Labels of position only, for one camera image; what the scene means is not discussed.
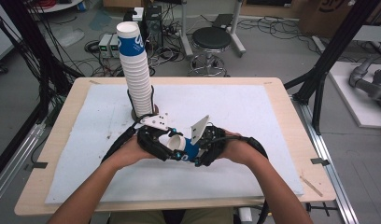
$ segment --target stack of paper cups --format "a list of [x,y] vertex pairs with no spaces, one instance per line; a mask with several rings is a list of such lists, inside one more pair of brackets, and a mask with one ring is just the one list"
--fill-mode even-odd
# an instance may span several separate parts
[[135,114],[140,117],[153,112],[152,87],[149,79],[148,59],[137,23],[121,22],[117,25],[120,63],[126,77]]

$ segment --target person's right arm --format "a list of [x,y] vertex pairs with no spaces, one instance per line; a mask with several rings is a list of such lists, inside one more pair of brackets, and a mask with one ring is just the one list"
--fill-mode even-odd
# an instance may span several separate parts
[[275,223],[313,223],[272,164],[249,144],[231,140],[222,152],[221,158],[244,164],[256,176]]

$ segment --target khaki pants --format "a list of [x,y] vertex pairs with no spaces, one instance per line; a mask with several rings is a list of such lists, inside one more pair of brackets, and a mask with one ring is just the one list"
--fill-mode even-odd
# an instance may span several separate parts
[[[165,224],[162,211],[112,213],[109,224]],[[186,210],[181,224],[233,224],[233,208]]]

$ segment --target cardboard box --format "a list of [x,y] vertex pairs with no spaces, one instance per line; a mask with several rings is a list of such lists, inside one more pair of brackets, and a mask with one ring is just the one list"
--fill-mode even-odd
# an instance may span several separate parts
[[353,5],[352,0],[309,1],[299,19],[299,29],[304,35],[333,37]]
[[103,0],[104,7],[144,7],[146,0]]

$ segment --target stool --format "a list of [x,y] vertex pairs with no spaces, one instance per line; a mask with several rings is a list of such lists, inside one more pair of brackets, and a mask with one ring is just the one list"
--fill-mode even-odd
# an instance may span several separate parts
[[231,44],[231,36],[225,30],[217,27],[201,28],[193,33],[191,43],[205,53],[194,56],[190,61],[188,76],[195,72],[205,77],[214,77],[221,73],[228,77],[223,60],[212,54],[225,51]]

